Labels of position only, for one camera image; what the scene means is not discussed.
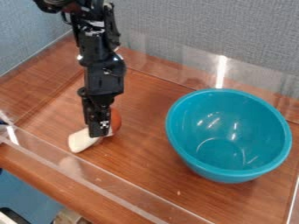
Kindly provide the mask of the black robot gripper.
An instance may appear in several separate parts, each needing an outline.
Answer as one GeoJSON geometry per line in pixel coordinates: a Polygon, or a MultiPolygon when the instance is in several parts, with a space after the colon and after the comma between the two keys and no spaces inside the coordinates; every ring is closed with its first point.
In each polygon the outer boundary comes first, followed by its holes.
{"type": "Polygon", "coordinates": [[[110,107],[114,97],[124,93],[126,64],[120,54],[112,53],[102,60],[93,60],[82,53],[77,56],[84,66],[81,98],[84,123],[90,137],[105,137],[110,126],[110,107]]]}

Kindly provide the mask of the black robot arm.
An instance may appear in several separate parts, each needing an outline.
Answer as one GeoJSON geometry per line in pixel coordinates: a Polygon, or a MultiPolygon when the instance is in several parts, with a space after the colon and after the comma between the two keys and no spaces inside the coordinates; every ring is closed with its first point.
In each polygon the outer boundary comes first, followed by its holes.
{"type": "Polygon", "coordinates": [[[58,13],[70,25],[78,64],[84,67],[81,99],[84,122],[90,137],[104,137],[112,126],[114,97],[124,93],[126,64],[117,54],[120,33],[114,5],[108,0],[31,0],[45,13],[58,13]]]}

